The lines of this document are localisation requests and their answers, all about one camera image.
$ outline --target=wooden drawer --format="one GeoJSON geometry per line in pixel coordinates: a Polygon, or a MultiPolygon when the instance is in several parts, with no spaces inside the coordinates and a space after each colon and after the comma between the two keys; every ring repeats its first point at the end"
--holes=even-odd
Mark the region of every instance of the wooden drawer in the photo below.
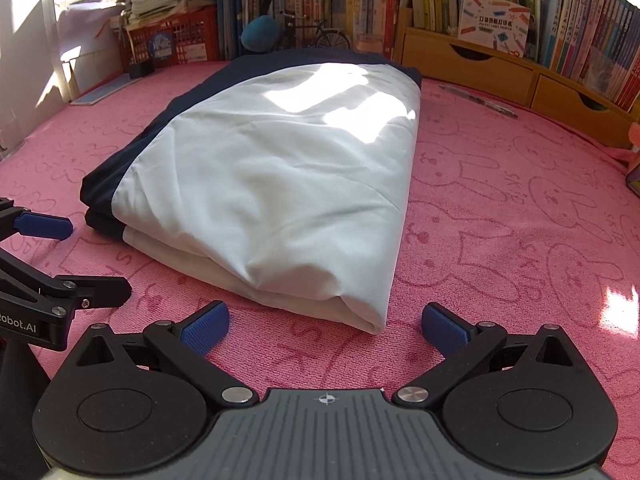
{"type": "Polygon", "coordinates": [[[448,81],[527,106],[534,72],[523,66],[411,31],[404,37],[402,64],[423,76],[448,81]]]}
{"type": "Polygon", "coordinates": [[[605,146],[630,148],[632,121],[609,110],[606,101],[597,102],[577,90],[543,75],[538,80],[532,110],[590,135],[605,146]]]}

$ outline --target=folded white and navy garment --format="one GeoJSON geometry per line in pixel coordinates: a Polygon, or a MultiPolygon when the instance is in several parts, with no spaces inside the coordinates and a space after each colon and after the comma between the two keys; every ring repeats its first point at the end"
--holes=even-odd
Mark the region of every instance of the folded white and navy garment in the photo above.
{"type": "Polygon", "coordinates": [[[87,175],[86,222],[261,304],[377,333],[419,111],[419,73],[382,56],[244,56],[87,175]]]}

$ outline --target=navy blue fabric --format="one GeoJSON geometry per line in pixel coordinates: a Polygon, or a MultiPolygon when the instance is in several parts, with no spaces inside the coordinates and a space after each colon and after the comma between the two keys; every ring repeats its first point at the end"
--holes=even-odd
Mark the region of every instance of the navy blue fabric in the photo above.
{"type": "Polygon", "coordinates": [[[422,81],[422,76],[415,68],[392,63],[380,54],[361,54],[351,50],[304,48],[279,50],[261,56],[239,57],[186,94],[173,99],[142,133],[82,180],[80,200],[89,207],[84,218],[87,225],[110,237],[122,239],[125,226],[114,218],[111,211],[113,195],[136,157],[175,116],[248,79],[284,68],[318,63],[388,64],[409,76],[418,87],[422,81]]]}

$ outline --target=pink towel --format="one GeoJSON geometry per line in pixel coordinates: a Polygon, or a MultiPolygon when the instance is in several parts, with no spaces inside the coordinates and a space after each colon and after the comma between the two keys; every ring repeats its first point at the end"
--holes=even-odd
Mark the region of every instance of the pink towel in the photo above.
{"type": "MultiPolygon", "coordinates": [[[[518,110],[514,120],[425,81],[388,324],[371,336],[204,285],[84,225],[82,177],[219,66],[174,67],[93,107],[68,107],[0,163],[0,196],[76,226],[63,242],[14,236],[2,247],[51,275],[119,275],[133,286],[119,310],[78,312],[70,346],[94,322],[131,332],[218,298],[232,327],[209,357],[260,393],[268,386],[392,392],[440,360],[420,335],[428,301],[515,333],[559,323],[618,410],[606,471],[640,479],[640,200],[625,188],[623,166],[530,112],[518,110]]],[[[65,357],[35,351],[52,375],[65,357]]]]}

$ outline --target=drawer handle cutout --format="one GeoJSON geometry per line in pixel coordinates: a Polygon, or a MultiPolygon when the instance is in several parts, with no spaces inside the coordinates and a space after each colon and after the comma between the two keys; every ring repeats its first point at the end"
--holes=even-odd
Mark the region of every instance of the drawer handle cutout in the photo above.
{"type": "Polygon", "coordinates": [[[580,101],[582,101],[582,104],[587,108],[590,108],[591,110],[594,110],[596,112],[604,112],[605,110],[608,110],[605,105],[601,105],[599,102],[594,101],[590,97],[587,97],[580,92],[578,92],[578,95],[580,96],[580,101]]]}
{"type": "Polygon", "coordinates": [[[463,46],[451,45],[451,47],[460,57],[469,59],[471,61],[486,61],[487,59],[493,58],[493,56],[483,54],[482,52],[476,52],[475,50],[469,50],[468,48],[464,48],[463,46]]]}

